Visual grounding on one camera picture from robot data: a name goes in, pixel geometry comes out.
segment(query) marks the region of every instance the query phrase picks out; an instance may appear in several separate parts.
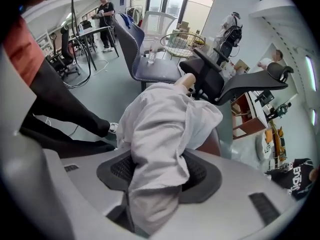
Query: white cloth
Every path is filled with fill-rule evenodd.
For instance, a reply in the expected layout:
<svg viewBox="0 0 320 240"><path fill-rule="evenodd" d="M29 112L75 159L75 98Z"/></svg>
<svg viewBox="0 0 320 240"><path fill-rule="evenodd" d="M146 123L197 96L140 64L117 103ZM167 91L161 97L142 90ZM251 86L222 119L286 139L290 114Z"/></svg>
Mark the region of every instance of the white cloth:
<svg viewBox="0 0 320 240"><path fill-rule="evenodd" d="M167 83L153 84L127 107L116 137L118 148L131 147L137 164L128 189L136 229L151 235L174 214L189 179L181 155L201 146L222 118L214 105Z"/></svg>
<svg viewBox="0 0 320 240"><path fill-rule="evenodd" d="M266 66L266 67L268 67L268 65L270 64L270 63L272 63L272 62L274 62L272 59L270 59L270 58L263 58L261 61L260 61L260 63L262 64L262 66Z"/></svg>
<svg viewBox="0 0 320 240"><path fill-rule="evenodd" d="M236 20L235 20L235 18L232 15L225 17L224 20L222 21L221 29L215 38L224 38L225 32L228 29L230 29L232 26L236 26L236 25L238 27L242 26L241 20L239 18L236 18Z"/></svg>

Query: plastic bottle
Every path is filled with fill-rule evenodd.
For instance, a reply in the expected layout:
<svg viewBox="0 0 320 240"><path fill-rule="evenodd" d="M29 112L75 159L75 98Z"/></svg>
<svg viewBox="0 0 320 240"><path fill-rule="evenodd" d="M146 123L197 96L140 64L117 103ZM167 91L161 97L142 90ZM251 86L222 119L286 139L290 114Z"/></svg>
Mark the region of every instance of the plastic bottle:
<svg viewBox="0 0 320 240"><path fill-rule="evenodd" d="M158 37L155 37L150 45L150 51L149 51L149 57L148 57L148 63L153 64L156 61L156 56L158 52Z"/></svg>
<svg viewBox="0 0 320 240"><path fill-rule="evenodd" d="M79 25L79 35L83 35L85 33L84 31L84 27L82 26L82 24Z"/></svg>

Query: chair leg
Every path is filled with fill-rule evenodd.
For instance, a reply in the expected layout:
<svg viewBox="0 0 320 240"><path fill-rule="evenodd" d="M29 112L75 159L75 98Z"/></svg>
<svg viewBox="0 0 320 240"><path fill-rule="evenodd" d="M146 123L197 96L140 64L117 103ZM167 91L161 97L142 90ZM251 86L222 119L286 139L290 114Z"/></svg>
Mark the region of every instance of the chair leg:
<svg viewBox="0 0 320 240"><path fill-rule="evenodd" d="M141 92L143 92L147 88L146 82L141 82Z"/></svg>

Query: doorway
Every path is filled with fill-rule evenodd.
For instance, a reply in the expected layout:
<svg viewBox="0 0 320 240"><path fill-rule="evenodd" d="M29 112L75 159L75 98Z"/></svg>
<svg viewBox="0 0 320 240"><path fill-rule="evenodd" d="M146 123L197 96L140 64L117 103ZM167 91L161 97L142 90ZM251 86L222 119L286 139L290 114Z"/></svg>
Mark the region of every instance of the doorway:
<svg viewBox="0 0 320 240"><path fill-rule="evenodd" d="M186 0L147 0L146 11L162 12L176 17L167 31L167 34L170 34L172 30L177 27L179 20L181 21L182 19L185 1Z"/></svg>

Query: black t-shirt with print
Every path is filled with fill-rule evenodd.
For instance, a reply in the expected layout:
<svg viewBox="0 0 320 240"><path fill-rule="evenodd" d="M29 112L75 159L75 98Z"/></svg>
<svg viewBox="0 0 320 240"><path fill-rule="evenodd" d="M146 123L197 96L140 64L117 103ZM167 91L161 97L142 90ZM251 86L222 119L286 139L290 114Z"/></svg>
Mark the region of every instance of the black t-shirt with print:
<svg viewBox="0 0 320 240"><path fill-rule="evenodd" d="M105 5L100 5L100 7L98 8L98 13L103 10L104 13L108 13L111 11L114 11L114 4L112 2L107 2ZM103 16L99 19L99 25L100 28L102 27L106 27L107 25L111 25L112 24L112 16Z"/></svg>
<svg viewBox="0 0 320 240"><path fill-rule="evenodd" d="M314 166L309 158L304 158L295 159L292 167L286 172L275 169L266 174L271 175L272 181L280 187L290 190L291 195L299 200L307 195L311 187L312 182L309 179L309 174Z"/></svg>

